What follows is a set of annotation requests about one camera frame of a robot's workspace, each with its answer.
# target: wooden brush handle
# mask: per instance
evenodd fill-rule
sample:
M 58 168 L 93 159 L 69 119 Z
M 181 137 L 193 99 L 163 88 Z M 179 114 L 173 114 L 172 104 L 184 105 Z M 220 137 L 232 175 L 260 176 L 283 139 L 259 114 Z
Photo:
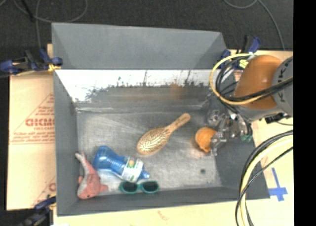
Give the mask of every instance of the wooden brush handle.
M 190 121 L 191 116 L 188 113 L 184 113 L 179 118 L 177 118 L 173 123 L 168 125 L 166 129 L 169 130 L 170 134 L 175 131 L 177 128 L 181 127 L 182 125 L 186 124 Z

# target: blue tape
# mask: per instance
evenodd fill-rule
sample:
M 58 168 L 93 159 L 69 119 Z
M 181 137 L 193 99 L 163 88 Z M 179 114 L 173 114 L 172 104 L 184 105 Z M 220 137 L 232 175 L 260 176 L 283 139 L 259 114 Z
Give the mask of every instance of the blue tape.
M 269 188 L 268 189 L 269 195 L 270 196 L 275 195 L 277 197 L 278 201 L 284 201 L 283 195 L 288 194 L 287 190 L 286 190 L 286 188 L 282 188 L 280 186 L 280 183 L 278 182 L 278 179 L 277 179 L 277 173 L 276 173 L 275 168 L 272 168 L 272 172 L 273 172 L 273 176 L 274 176 L 274 178 L 276 180 L 276 186 L 277 187 L 276 188 Z

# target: pink stuffed toy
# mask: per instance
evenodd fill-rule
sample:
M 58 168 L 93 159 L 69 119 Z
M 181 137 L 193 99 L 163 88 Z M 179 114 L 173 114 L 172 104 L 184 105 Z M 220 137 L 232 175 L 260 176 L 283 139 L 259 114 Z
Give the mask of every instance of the pink stuffed toy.
M 97 171 L 88 162 L 84 153 L 82 152 L 82 155 L 76 153 L 75 156 L 81 162 L 84 170 L 84 177 L 79 176 L 77 196 L 80 199 L 89 199 L 103 191 L 106 191 L 108 186 L 101 184 Z

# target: bottle label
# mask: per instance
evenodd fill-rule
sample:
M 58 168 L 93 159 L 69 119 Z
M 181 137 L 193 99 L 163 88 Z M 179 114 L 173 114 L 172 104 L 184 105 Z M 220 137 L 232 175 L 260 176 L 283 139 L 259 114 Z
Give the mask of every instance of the bottle label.
M 144 162 L 134 156 L 130 156 L 127 159 L 127 163 L 122 173 L 122 179 L 129 182 L 136 182 L 140 173 L 143 170 Z

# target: bin floor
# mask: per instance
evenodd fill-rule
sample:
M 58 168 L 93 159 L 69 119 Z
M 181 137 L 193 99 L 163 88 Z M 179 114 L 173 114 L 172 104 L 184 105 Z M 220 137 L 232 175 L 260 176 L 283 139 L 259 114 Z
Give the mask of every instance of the bin floor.
M 139 139 L 150 129 L 165 127 L 184 112 L 99 113 L 78 111 L 77 128 L 79 150 L 89 162 L 101 145 L 107 145 L 118 155 L 133 155 L 144 161 L 150 180 L 159 183 L 161 190 L 220 187 L 221 181 L 215 157 L 202 151 L 194 136 L 205 126 L 202 110 L 190 111 L 191 120 L 174 131 L 167 144 L 157 153 L 141 155 L 137 151 Z M 99 172 L 109 190 L 100 195 L 118 193 L 121 179 Z

